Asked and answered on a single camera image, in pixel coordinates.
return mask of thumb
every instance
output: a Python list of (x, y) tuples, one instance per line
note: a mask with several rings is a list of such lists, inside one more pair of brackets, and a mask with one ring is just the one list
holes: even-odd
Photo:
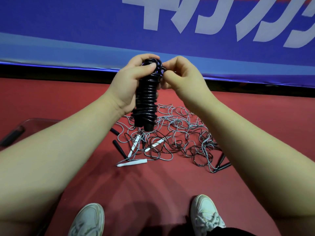
[(131, 69), (128, 69), (128, 71), (133, 79), (141, 79), (142, 77), (152, 74), (156, 66), (156, 63), (151, 63), (149, 65), (133, 67)]
[(180, 85), (180, 82), (182, 81), (182, 77), (175, 74), (171, 70), (167, 70), (164, 72), (163, 79), (165, 80), (165, 82), (167, 82), (169, 85), (171, 85), (171, 87), (173, 89), (178, 88), (178, 86)]

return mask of shoe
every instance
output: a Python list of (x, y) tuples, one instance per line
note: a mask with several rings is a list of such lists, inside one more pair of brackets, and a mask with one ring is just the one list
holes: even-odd
[(206, 236), (215, 227), (225, 228), (213, 201), (206, 195), (196, 196), (191, 204), (190, 217), (195, 236)]
[(104, 210), (100, 204), (84, 206), (70, 227), (68, 236), (101, 236), (104, 230)]

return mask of tangled jump rope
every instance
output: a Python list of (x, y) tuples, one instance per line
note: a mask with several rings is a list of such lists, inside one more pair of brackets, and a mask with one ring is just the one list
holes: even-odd
[[(123, 131), (118, 132), (113, 128), (111, 129), (111, 131), (118, 136), (117, 139), (119, 142), (129, 143), (131, 148), (129, 155), (127, 156), (119, 146), (118, 142), (116, 140), (113, 141), (117, 150), (125, 158), (123, 161), (120, 161), (117, 166), (135, 165), (146, 163), (148, 160), (158, 159), (169, 161), (173, 158), (173, 153), (182, 152), (185, 157), (193, 158), (195, 165), (199, 167), (208, 166), (211, 173), (216, 173), (229, 167), (231, 163), (221, 165), (225, 159), (224, 153), (221, 154), (216, 166), (212, 165), (213, 155), (210, 151), (222, 150), (218, 144), (214, 142), (212, 135), (201, 120), (197, 119), (196, 123), (190, 122), (191, 116), (194, 115), (193, 113), (187, 111), (183, 107), (173, 107), (171, 104), (155, 104), (157, 101), (157, 87), (166, 69), (162, 66), (162, 62), (155, 58), (146, 59), (142, 65), (149, 65), (151, 63), (156, 63), (154, 72), (139, 80), (139, 85), (136, 90), (136, 107), (132, 111), (131, 116), (124, 116), (128, 119), (130, 127), (124, 123), (117, 122), (116, 124), (121, 126)], [(161, 112), (161, 109), (163, 108), (167, 109), (168, 112)], [(157, 117), (157, 111), (166, 114), (166, 116)], [(166, 135), (160, 132), (163, 126), (167, 126), (167, 129), (169, 130), (169, 133)], [(119, 136), (123, 133), (127, 141), (120, 140)], [(182, 140), (176, 140), (176, 136), (180, 133), (185, 134), (185, 143)], [(189, 135), (196, 133), (199, 134), (199, 142), (201, 143), (201, 146), (196, 145), (194, 141), (189, 140)], [(194, 145), (189, 147), (188, 145), (191, 142), (193, 142)], [(159, 144), (162, 145), (161, 149), (157, 149)], [(152, 152), (158, 154), (158, 157), (153, 156)], [(135, 159), (135, 156), (141, 153), (144, 153), (149, 159)], [(171, 154), (172, 157), (171, 159), (163, 159), (161, 158), (161, 153)], [(205, 157), (207, 163), (197, 163), (195, 159), (197, 155)]]

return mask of blue banner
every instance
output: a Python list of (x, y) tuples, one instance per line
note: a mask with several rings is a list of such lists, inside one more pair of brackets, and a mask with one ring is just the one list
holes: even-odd
[(315, 0), (0, 0), (0, 60), (119, 69), (191, 60), (211, 79), (315, 87)]

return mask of pile of ropes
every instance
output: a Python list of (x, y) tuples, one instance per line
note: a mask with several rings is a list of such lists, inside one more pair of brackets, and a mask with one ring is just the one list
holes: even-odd
[[(158, 112), (162, 116), (157, 118), (152, 132), (145, 132), (143, 129), (135, 127), (134, 119), (131, 116), (124, 116), (128, 121), (127, 124), (116, 122), (122, 128), (117, 140), (120, 143), (128, 143), (132, 150), (128, 157), (119, 163), (137, 160), (136, 156), (142, 153), (147, 160), (151, 161), (158, 159), (170, 161), (175, 153), (182, 153), (184, 157), (192, 158), (195, 165), (208, 166), (211, 173), (218, 171), (225, 155), (222, 153), (220, 163), (216, 166), (212, 165), (211, 151), (222, 150), (204, 123), (184, 107), (174, 107), (172, 104), (158, 104), (157, 106)], [(204, 158), (203, 163), (200, 163), (200, 158)]]

